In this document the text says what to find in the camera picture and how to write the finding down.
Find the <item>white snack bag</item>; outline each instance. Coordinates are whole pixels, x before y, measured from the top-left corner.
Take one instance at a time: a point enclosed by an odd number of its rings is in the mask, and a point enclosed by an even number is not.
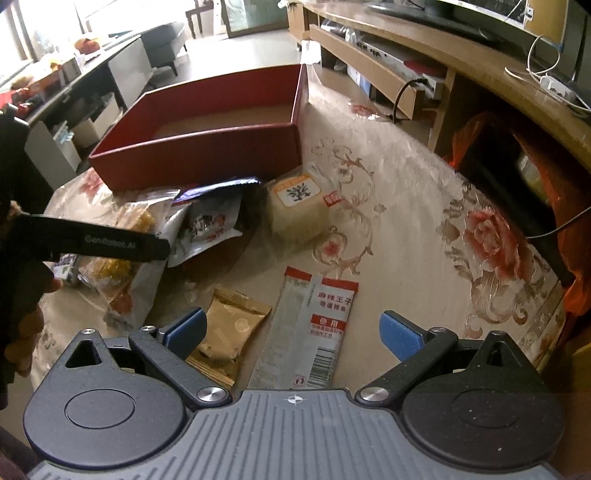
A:
[[[327,388],[358,286],[288,267],[248,388]]]
[[[234,228],[242,195],[200,197],[189,207],[189,228],[176,239],[168,266],[176,267],[224,240],[241,236]]]

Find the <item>metal screw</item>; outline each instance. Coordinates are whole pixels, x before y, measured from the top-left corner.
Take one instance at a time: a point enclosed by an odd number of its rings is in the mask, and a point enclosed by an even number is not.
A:
[[[223,400],[226,395],[226,391],[220,387],[205,387],[197,392],[197,398],[208,403]]]
[[[377,403],[384,401],[388,398],[390,393],[388,390],[382,387],[367,387],[359,392],[359,396],[365,401]]]

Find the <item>label sticker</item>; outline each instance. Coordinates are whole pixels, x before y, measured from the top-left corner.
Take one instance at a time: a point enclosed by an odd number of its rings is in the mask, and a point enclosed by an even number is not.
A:
[[[289,208],[315,197],[321,190],[309,175],[301,175],[279,182],[273,188],[273,192],[279,197],[281,203]]]

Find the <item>white plastic bag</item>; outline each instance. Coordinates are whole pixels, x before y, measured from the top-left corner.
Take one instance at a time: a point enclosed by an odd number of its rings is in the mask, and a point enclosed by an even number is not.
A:
[[[241,236],[234,228],[241,201],[240,193],[198,198],[189,207],[189,227],[175,241],[168,266],[176,267],[224,240]]]

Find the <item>blue gripper pad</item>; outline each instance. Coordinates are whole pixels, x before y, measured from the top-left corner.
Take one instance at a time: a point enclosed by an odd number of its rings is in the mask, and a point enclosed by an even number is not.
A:
[[[404,362],[425,346],[427,332],[398,313],[388,310],[379,318],[379,337]]]
[[[192,310],[167,325],[162,344],[177,357],[185,360],[207,333],[207,316],[203,309]]]

